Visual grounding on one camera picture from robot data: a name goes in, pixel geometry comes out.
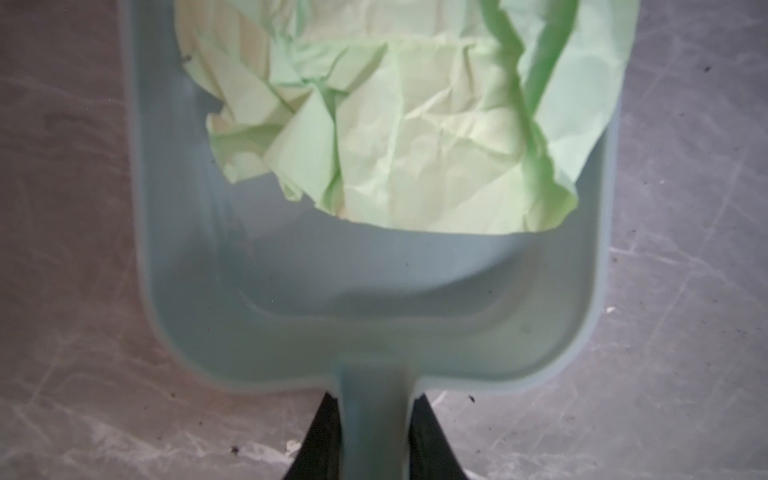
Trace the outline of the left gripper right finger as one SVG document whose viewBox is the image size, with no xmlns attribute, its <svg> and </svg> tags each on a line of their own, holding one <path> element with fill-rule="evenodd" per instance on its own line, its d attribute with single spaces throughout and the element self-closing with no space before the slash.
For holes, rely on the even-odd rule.
<svg viewBox="0 0 768 480">
<path fill-rule="evenodd" d="M 467 480 L 426 394 L 413 404 L 409 475 L 411 480 Z"/>
</svg>

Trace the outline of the teal plastic dustpan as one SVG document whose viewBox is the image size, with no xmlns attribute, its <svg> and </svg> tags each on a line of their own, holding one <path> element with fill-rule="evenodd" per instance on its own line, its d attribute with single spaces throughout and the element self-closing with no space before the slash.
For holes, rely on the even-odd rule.
<svg viewBox="0 0 768 480">
<path fill-rule="evenodd" d="M 287 202 L 277 182 L 223 180 L 214 99 L 183 71 L 168 1 L 120 5 L 146 315 L 210 383 L 338 400 L 340 479 L 410 479 L 414 401 L 521 389 L 559 373 L 601 315 L 619 124 L 595 146 L 558 228 L 421 234 Z"/>
</svg>

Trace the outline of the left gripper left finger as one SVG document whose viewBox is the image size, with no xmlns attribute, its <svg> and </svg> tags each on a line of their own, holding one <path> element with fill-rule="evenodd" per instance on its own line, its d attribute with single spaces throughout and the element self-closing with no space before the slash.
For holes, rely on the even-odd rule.
<svg viewBox="0 0 768 480">
<path fill-rule="evenodd" d="M 326 393 L 284 480 L 339 480 L 342 447 L 338 400 Z"/>
</svg>

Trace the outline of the light green paper scrap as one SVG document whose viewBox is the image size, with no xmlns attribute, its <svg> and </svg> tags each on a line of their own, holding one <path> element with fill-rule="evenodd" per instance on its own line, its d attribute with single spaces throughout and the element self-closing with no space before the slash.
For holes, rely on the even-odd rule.
<svg viewBox="0 0 768 480">
<path fill-rule="evenodd" d="M 377 227 L 553 229 L 615 111 L 636 1 L 177 1 L 223 176 Z"/>
</svg>

